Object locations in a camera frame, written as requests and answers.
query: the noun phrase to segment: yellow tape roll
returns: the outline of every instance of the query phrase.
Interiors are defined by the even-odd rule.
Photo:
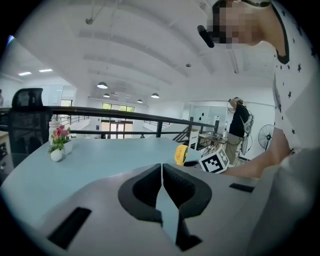
[[[188,156],[188,146],[179,145],[174,154],[174,160],[177,165],[183,166]]]

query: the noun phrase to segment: white cube with marker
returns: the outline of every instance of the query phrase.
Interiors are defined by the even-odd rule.
[[[199,164],[204,172],[219,174],[228,169],[229,159],[222,148],[202,157]]]

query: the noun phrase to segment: electric fan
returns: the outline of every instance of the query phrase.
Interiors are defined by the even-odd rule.
[[[274,134],[274,126],[272,124],[267,124],[263,126],[258,134],[258,141],[261,147],[264,148],[264,151],[270,146],[272,136]]]

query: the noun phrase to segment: man in black vest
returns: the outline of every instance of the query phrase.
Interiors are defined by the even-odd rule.
[[[250,115],[241,98],[235,97],[234,99],[229,99],[229,103],[234,108],[235,112],[229,128],[225,153],[230,164],[233,165],[238,145],[243,141],[245,136],[244,123],[248,121]]]

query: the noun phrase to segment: black headset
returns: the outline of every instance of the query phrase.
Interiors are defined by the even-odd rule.
[[[251,6],[255,7],[267,7],[270,5],[271,0],[241,0],[244,3],[247,3]],[[208,45],[208,47],[213,48],[215,47],[214,39],[210,35],[210,32],[205,28],[203,25],[199,25],[197,27],[199,35],[202,37],[202,39],[205,41],[205,43]]]

